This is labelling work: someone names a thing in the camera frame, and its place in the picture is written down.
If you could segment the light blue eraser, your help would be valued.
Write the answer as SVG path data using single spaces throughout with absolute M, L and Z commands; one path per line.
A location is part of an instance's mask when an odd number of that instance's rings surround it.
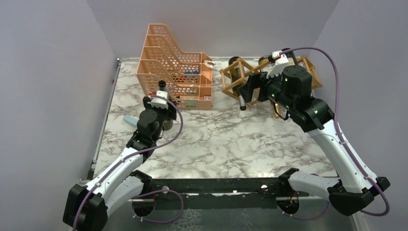
M 134 127 L 137 126 L 138 120 L 137 120 L 136 118 L 133 118 L 133 117 L 128 116 L 128 115 L 125 115 L 125 116 L 123 117 L 123 120 L 124 120 L 126 123 L 128 123 L 128 124 L 130 124 L 130 125 L 132 125 L 132 126 L 134 126 Z

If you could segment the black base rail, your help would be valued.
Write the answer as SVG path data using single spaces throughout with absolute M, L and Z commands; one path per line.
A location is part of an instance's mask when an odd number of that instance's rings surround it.
M 143 193 L 129 200 L 137 212 L 184 209 L 275 209 L 276 201 L 308 196 L 286 189 L 278 178 L 153 179 Z

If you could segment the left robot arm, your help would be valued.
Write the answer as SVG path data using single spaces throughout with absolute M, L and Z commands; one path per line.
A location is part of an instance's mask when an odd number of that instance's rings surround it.
M 137 170 L 159 146 L 164 123 L 180 114 L 168 93 L 143 98 L 137 129 L 120 156 L 85 185 L 74 185 L 67 197 L 63 222 L 75 231 L 101 231 L 108 218 L 132 196 L 151 193 L 150 177 Z

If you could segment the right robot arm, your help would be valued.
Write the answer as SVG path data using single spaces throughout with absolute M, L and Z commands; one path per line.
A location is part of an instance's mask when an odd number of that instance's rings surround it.
M 390 182 L 370 172 L 346 143 L 331 108 L 311 95 L 311 83 L 312 76 L 303 67 L 290 65 L 274 77 L 266 72 L 252 73 L 246 84 L 238 87 L 238 93 L 250 102 L 253 91 L 259 89 L 260 102 L 271 100 L 285 107 L 286 117 L 319 145 L 338 174 L 329 179 L 291 168 L 279 176 L 278 191 L 285 196 L 296 191 L 318 196 L 350 216 L 367 207 Z

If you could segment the wooden wine rack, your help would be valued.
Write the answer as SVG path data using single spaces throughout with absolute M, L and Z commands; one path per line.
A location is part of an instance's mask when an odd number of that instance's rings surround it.
M 309 72 L 312 75 L 312 84 L 311 88 L 312 89 L 317 89 L 321 88 L 323 84 L 321 83 L 316 69 L 314 65 L 312 64 L 311 61 L 306 56 L 301 56 L 297 58 L 298 65 L 304 67 L 307 72 Z M 239 66 L 240 72 L 241 72 L 241 78 L 238 81 L 231 82 L 231 75 L 230 71 L 232 68 L 235 66 Z M 258 66 L 252 66 L 248 62 L 246 62 L 243 58 L 239 58 L 237 61 L 235 61 L 233 64 L 229 65 L 228 67 L 220 70 L 221 78 L 222 78 L 222 92 L 236 100 L 238 100 L 238 97 L 234 95 L 232 88 L 237 86 L 238 84 L 244 85 L 249 77 L 250 74 L 252 73 L 261 73 L 261 72 L 268 72 L 272 68 L 271 63 L 268 60 L 267 56 L 262 56 L 261 58 L 258 59 Z M 259 94 L 259 88 L 254 90 L 254 96 L 252 98 L 252 101 L 249 103 L 246 103 L 246 106 L 253 106 L 258 102 L 257 96 Z

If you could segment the peach plastic file organizer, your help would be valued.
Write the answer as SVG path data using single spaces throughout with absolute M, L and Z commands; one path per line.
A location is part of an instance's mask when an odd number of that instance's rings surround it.
M 166 82 L 179 109 L 211 110 L 214 61 L 203 52 L 184 52 L 165 24 L 149 24 L 136 76 L 146 96 Z

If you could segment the green bottle silver cap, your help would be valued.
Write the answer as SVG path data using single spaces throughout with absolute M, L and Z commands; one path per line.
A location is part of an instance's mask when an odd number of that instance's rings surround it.
M 231 57 L 230 60 L 229 60 L 229 65 L 233 64 L 239 58 L 240 58 L 239 56 Z M 231 82 L 238 81 L 241 78 L 241 72 L 240 72 L 240 69 L 239 69 L 238 65 L 231 69 L 230 75 L 231 75 Z M 246 103 L 245 103 L 243 97 L 238 92 L 238 87 L 240 87 L 241 85 L 242 84 L 238 84 L 237 86 L 233 87 L 232 91 L 233 91 L 234 95 L 236 95 L 238 97 L 238 101 L 239 101 L 239 104 L 240 104 L 240 110 L 245 111 L 246 110 Z

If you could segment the dark bottle brown label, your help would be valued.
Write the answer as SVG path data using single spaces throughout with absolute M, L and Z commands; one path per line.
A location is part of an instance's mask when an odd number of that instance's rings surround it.
M 167 91 L 166 82 L 164 80 L 160 80 L 158 82 L 158 87 L 159 87 L 159 90 L 161 91 Z M 164 131 L 170 130 L 173 127 L 173 120 L 169 119 L 167 121 L 164 121 L 163 127 L 164 127 Z

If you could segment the dark green wine bottle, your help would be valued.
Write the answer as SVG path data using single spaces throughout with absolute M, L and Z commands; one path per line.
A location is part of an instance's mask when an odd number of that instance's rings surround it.
M 293 51 L 285 53 L 286 58 L 288 59 L 288 65 L 298 65 L 297 58 Z

